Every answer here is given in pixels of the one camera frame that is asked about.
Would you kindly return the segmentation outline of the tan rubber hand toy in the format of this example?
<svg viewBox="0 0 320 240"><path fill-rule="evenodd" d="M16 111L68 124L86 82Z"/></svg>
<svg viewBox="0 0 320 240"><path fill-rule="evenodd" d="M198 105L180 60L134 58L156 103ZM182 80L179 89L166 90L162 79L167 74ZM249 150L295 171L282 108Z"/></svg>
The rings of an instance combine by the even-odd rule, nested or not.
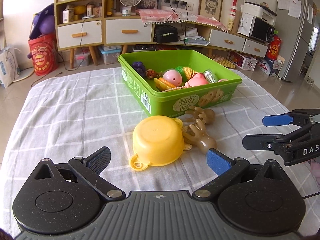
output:
<svg viewBox="0 0 320 240"><path fill-rule="evenodd" d="M193 124L184 127L182 134L187 144L196 146L204 155L206 155L210 149L217 150L216 140L208 135L205 124L200 119L196 119Z"/></svg>

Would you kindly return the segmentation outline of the tan round-based hand toy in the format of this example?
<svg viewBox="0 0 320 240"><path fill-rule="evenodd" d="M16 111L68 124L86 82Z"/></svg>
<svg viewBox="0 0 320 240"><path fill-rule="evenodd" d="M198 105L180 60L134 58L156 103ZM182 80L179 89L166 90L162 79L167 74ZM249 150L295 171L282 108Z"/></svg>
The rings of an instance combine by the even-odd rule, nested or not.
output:
<svg viewBox="0 0 320 240"><path fill-rule="evenodd" d="M201 107L190 106L186 115L190 117L186 118L185 122L195 122L196 119L200 119L205 125L212 124L215 121L215 112L210 108L202 109Z"/></svg>

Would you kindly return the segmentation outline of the clear plastic capsule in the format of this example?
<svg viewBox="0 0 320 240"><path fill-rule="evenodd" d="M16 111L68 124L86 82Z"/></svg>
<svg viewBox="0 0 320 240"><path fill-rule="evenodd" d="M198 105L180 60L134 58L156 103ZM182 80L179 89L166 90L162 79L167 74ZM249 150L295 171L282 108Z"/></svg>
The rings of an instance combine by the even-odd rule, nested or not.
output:
<svg viewBox="0 0 320 240"><path fill-rule="evenodd" d="M205 71L203 72L203 74L204 74L206 80L207 80L208 82L210 82L210 83L216 83L216 82L219 81L219 79L217 78L217 76L216 76L210 69L205 70Z"/></svg>

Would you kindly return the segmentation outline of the pink round plastic toy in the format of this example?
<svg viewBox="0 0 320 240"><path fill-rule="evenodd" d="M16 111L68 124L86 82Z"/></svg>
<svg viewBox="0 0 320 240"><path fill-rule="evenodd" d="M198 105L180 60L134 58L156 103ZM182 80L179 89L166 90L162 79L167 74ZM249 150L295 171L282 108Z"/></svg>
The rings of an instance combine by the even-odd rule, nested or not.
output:
<svg viewBox="0 0 320 240"><path fill-rule="evenodd" d="M185 87L196 87L201 85L207 85L209 82L202 73L196 73L189 81L185 83Z"/></svg>

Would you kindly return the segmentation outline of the pink toy skewer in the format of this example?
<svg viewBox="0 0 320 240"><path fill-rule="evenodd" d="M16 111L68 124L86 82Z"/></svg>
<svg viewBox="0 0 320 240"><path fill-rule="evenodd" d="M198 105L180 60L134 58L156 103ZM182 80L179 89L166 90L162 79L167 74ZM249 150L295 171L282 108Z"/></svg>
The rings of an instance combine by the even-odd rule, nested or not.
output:
<svg viewBox="0 0 320 240"><path fill-rule="evenodd" d="M174 88L169 88L169 89L166 89L162 92L170 92L170 91L173 91L173 90L179 90L179 89L185 89L185 88L188 88L186 86L181 86L181 87L174 87Z"/></svg>

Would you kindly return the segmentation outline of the yellow toy corn cob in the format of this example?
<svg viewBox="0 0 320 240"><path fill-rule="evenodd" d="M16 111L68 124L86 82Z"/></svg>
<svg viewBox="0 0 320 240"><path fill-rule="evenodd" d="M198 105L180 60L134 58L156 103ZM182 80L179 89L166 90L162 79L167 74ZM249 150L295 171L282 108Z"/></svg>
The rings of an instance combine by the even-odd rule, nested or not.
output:
<svg viewBox="0 0 320 240"><path fill-rule="evenodd" d="M187 82L190 79L194 77L194 75L197 73L195 70L193 70L190 67L181 67L178 66L175 68L176 71L178 71L182 77L183 82Z"/></svg>

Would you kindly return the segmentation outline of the pink capsule ball toy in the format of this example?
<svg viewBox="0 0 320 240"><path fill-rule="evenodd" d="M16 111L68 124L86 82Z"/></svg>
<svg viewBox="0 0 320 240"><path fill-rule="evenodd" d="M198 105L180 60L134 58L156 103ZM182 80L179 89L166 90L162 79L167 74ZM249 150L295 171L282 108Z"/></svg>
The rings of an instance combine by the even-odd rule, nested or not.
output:
<svg viewBox="0 0 320 240"><path fill-rule="evenodd" d="M175 69L167 70L163 74L162 78L169 81L170 83L172 83L176 87L179 87L183 82L180 73L178 71L176 71Z"/></svg>

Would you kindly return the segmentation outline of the orange plastic juicer toy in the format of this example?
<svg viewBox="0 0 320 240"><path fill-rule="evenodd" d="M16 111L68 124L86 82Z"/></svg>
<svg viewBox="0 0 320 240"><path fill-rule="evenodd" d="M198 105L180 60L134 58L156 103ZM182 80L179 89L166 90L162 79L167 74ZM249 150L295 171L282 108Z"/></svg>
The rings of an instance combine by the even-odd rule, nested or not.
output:
<svg viewBox="0 0 320 240"><path fill-rule="evenodd" d="M175 85L173 85L169 81L163 79L162 77L159 77L159 78L155 77L153 80L154 80L156 88L158 90L160 90L161 92L166 91L166 90L170 90L170 89L173 89L176 87Z"/></svg>

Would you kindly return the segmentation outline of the small monkey figurine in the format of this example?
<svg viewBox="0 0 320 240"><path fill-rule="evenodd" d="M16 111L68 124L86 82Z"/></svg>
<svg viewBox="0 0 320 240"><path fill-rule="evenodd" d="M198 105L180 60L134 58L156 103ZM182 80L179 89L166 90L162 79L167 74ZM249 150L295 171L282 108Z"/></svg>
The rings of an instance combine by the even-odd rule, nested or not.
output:
<svg viewBox="0 0 320 240"><path fill-rule="evenodd" d="M145 77L147 79L154 79L154 78L159 78L159 77L162 77L162 72L156 72L155 70L153 69L147 69L145 71Z"/></svg>

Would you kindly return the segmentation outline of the purple plastic grapes toy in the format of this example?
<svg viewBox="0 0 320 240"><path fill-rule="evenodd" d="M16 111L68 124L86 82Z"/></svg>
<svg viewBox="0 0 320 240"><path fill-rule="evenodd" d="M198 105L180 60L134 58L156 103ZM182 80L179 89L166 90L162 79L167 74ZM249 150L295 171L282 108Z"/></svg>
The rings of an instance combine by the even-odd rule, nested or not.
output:
<svg viewBox="0 0 320 240"><path fill-rule="evenodd" d="M132 64L132 68L141 76L145 77L146 68L144 64L140 61L135 61Z"/></svg>

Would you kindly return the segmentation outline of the green plastic cookie box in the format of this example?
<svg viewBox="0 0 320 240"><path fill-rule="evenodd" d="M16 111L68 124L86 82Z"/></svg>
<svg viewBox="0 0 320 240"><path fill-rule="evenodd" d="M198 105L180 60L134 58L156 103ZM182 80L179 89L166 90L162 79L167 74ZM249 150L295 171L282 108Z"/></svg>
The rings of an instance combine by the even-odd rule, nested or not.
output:
<svg viewBox="0 0 320 240"><path fill-rule="evenodd" d="M239 75L194 50L121 54L125 84L148 116L177 117L190 106L207 108L228 101Z"/></svg>

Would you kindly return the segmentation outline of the grey refrigerator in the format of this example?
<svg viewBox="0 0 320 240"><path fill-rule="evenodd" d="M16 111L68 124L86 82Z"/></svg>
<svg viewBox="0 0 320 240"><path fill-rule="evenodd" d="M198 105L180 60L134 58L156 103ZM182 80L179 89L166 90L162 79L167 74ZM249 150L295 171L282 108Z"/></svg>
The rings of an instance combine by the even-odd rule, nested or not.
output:
<svg viewBox="0 0 320 240"><path fill-rule="evenodd" d="M284 58L278 77L295 82L307 54L315 27L317 5L313 0L276 0L276 30L282 39L279 56Z"/></svg>

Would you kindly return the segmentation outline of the white paper shopping bag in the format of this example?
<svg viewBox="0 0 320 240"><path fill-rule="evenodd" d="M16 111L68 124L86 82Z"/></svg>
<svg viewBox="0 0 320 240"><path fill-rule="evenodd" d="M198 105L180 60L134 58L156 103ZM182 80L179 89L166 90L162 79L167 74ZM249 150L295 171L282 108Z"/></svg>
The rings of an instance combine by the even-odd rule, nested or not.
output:
<svg viewBox="0 0 320 240"><path fill-rule="evenodd" d="M15 55L15 48L7 46L0 54L1 85L7 88L20 76L20 68Z"/></svg>

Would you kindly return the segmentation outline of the wooden white drawer cabinet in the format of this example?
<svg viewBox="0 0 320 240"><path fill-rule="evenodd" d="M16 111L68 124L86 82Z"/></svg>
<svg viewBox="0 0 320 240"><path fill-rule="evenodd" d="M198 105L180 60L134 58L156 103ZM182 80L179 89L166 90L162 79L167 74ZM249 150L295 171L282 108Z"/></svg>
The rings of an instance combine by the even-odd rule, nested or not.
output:
<svg viewBox="0 0 320 240"><path fill-rule="evenodd" d="M63 17L71 14L78 6L100 3L100 16L79 18L76 21L64 22ZM252 38L227 33L211 26L188 22L167 22L144 24L141 17L114 16L108 17L107 0L55 0L55 24L57 51L69 52L70 68L74 69L74 55L77 49L87 48L94 64L97 64L96 47L121 46L121 52L126 53L128 46L137 44L156 44L154 41L155 26L170 24L181 27L194 27L200 36L208 41L206 49L211 53L214 49L231 50L257 57L265 57L268 45Z"/></svg>

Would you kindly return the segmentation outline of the pink tablecloth with fringe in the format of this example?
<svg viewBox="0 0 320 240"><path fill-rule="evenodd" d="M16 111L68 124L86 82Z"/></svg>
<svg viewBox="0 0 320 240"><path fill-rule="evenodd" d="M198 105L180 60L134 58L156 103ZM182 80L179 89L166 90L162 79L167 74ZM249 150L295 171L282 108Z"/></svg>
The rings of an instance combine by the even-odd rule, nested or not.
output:
<svg viewBox="0 0 320 240"><path fill-rule="evenodd" d="M211 26L212 28L228 32L228 29L219 21L213 18L192 14L183 11L167 11L159 9L138 9L136 13L141 17L144 24L151 23L167 23L167 22L188 22L193 24L202 24Z"/></svg>

